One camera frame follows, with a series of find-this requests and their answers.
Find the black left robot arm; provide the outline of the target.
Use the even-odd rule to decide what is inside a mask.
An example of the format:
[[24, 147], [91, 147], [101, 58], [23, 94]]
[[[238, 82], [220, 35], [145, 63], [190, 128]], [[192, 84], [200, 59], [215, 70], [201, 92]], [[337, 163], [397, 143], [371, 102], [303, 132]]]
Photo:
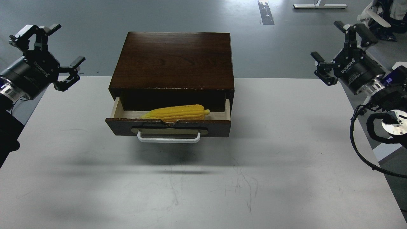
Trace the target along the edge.
[[22, 52], [22, 56], [1, 72], [0, 89], [0, 156], [1, 164], [9, 153], [20, 148], [18, 142], [24, 124], [11, 113], [14, 105], [25, 98], [34, 100], [50, 84], [55, 90], [66, 91], [80, 80], [79, 66], [85, 61], [76, 58], [69, 66], [61, 66], [48, 50], [48, 38], [61, 28], [26, 25], [9, 43]]

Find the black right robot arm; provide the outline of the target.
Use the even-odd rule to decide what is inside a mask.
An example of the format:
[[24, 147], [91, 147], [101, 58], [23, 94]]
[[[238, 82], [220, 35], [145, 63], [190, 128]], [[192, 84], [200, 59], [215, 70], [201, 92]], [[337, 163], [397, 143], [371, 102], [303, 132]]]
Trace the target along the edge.
[[367, 130], [372, 139], [406, 147], [406, 67], [386, 74], [380, 64], [368, 56], [366, 48], [378, 42], [364, 24], [334, 25], [344, 34], [344, 47], [333, 61], [325, 61], [314, 51], [314, 74], [328, 86], [340, 80], [355, 95], [365, 93], [367, 108], [378, 107], [384, 113], [371, 114]]

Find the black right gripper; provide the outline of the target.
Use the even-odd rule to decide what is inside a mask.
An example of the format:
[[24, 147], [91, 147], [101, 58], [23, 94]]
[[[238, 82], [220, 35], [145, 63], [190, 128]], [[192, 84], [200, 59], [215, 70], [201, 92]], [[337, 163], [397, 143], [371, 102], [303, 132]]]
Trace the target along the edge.
[[344, 33], [344, 49], [335, 56], [334, 63], [325, 62], [317, 51], [311, 52], [310, 55], [317, 63], [314, 74], [328, 86], [337, 84], [339, 78], [357, 95], [362, 92], [365, 84], [385, 75], [381, 66], [362, 49], [377, 44], [378, 39], [362, 23], [349, 25], [335, 21], [334, 25]]

